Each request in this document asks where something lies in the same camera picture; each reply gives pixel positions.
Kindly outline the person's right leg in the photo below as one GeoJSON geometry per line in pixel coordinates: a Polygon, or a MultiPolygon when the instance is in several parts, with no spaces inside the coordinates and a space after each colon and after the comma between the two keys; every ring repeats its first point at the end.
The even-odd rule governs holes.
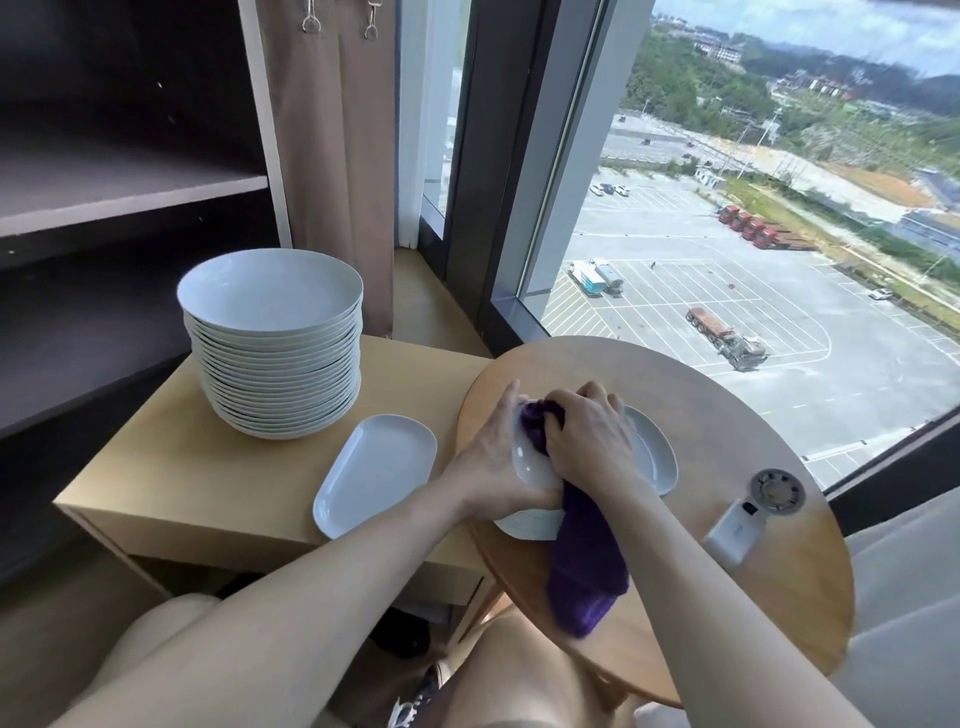
{"type": "Polygon", "coordinates": [[[443,658],[450,679],[430,702],[427,728],[613,728],[587,671],[515,606],[443,658]]]}

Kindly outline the black object under cabinet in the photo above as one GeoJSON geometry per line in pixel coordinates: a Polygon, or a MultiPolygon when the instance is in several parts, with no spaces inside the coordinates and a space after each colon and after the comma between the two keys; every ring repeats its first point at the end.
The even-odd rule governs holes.
{"type": "Polygon", "coordinates": [[[421,658],[431,649],[431,624],[421,616],[390,606],[368,638],[378,650],[398,660],[421,658]]]}

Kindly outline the white handheld fan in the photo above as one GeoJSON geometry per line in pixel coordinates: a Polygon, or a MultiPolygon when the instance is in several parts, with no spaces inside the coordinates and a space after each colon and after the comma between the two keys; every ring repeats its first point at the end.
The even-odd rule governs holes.
{"type": "Polygon", "coordinates": [[[761,540],[770,518],[794,516],[806,501],[806,488],[797,476],[779,468],[762,469],[751,477],[746,495],[726,509],[701,545],[724,571],[735,571],[761,540]]]}

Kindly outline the dark window frame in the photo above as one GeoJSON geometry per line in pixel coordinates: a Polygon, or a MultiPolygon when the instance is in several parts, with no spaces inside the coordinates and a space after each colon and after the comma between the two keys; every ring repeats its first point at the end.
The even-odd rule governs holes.
{"type": "Polygon", "coordinates": [[[444,213],[417,251],[498,357],[546,337],[522,287],[594,46],[618,0],[471,0],[444,213]]]}

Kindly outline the white oblong plate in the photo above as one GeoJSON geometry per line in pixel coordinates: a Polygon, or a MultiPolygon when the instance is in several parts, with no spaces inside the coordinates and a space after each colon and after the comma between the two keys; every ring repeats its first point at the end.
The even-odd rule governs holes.
{"type": "Polygon", "coordinates": [[[398,504],[430,478],[438,443],[429,427],[397,414],[361,420],[313,502],[319,532],[337,539],[398,504]]]}

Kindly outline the person's left leg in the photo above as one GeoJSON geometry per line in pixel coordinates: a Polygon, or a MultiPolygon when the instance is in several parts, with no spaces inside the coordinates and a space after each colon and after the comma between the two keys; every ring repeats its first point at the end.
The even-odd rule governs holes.
{"type": "Polygon", "coordinates": [[[217,722],[179,649],[222,600],[189,593],[139,617],[110,652],[82,704],[85,728],[202,728],[217,722]]]}

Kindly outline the purple cleaning cloth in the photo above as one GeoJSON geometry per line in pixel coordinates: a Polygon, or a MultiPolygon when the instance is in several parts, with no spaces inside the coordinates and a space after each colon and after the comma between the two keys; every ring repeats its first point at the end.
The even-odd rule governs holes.
{"type": "Polygon", "coordinates": [[[562,480],[562,518],[546,585],[558,628],[589,636],[630,586],[628,567],[605,516],[584,491],[562,480]]]}

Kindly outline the dark shelf unit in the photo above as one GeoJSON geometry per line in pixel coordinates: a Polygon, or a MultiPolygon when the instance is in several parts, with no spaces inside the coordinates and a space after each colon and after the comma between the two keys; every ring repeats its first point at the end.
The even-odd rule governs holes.
{"type": "Polygon", "coordinates": [[[256,0],[0,0],[0,587],[183,362],[195,264],[288,246],[256,0]]]}

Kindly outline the brown curtain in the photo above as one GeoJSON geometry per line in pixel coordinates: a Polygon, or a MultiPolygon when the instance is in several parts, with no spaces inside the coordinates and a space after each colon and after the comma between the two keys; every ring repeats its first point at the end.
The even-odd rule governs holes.
{"type": "Polygon", "coordinates": [[[397,223],[398,29],[382,0],[366,41],[366,0],[255,0],[294,249],[349,264],[362,278],[364,333],[391,338],[397,223]]]}

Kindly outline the person's right forearm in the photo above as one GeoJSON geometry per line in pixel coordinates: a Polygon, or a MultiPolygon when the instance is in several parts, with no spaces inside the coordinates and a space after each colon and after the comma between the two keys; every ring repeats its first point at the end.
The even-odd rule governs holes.
{"type": "Polygon", "coordinates": [[[636,473],[587,487],[622,552],[680,702],[694,728],[749,728],[755,604],[636,473]]]}

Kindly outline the stack of white round plates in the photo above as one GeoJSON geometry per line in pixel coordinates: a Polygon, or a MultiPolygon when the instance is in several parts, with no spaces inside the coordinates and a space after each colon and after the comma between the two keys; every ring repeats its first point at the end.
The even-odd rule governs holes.
{"type": "Polygon", "coordinates": [[[317,433],[358,399],[364,283],[305,249],[243,249],[176,287],[200,386],[234,430],[273,441],[317,433]]]}

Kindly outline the small white bowl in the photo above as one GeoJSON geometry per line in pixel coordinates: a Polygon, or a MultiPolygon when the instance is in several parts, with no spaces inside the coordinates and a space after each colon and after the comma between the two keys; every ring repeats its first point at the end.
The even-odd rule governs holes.
{"type": "Polygon", "coordinates": [[[538,400],[516,407],[513,415],[511,458],[521,480],[540,490],[561,491],[558,476],[547,453],[546,408],[538,400]]]}

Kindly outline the person's right hand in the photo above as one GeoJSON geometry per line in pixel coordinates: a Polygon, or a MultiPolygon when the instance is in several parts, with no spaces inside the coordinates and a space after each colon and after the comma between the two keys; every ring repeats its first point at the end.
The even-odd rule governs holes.
{"type": "Polygon", "coordinates": [[[654,496],[634,460],[626,417],[620,426],[565,424],[545,430],[547,452],[557,474],[596,504],[626,504],[654,496]]]}

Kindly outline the black and white shoe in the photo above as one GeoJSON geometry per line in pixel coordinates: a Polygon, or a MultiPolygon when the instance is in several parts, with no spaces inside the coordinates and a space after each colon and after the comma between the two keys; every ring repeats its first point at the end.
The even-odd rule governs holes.
{"type": "Polygon", "coordinates": [[[386,728],[426,728],[425,715],[428,708],[450,681],[451,674],[446,661],[432,663],[423,674],[414,696],[409,699],[396,699],[386,728]]]}

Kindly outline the round wooden table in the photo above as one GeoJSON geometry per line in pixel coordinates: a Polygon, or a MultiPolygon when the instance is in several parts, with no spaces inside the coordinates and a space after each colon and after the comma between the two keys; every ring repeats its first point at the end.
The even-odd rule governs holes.
{"type": "MultiPolygon", "coordinates": [[[[750,406],[715,380],[654,349],[596,336],[557,336],[491,361],[467,391],[455,452],[470,442],[505,387],[538,399],[595,381],[663,432],[678,463],[665,503],[700,541],[751,479],[779,469],[795,477],[806,503],[774,516],[734,581],[823,674],[846,658],[856,613],[851,556],[834,513],[797,454],[750,406]]],[[[606,710],[630,696],[680,708],[677,690],[637,591],[620,597],[583,639],[562,633],[546,599],[549,548],[514,539],[491,523],[470,527],[478,551],[512,604],[593,676],[606,710]]]]}

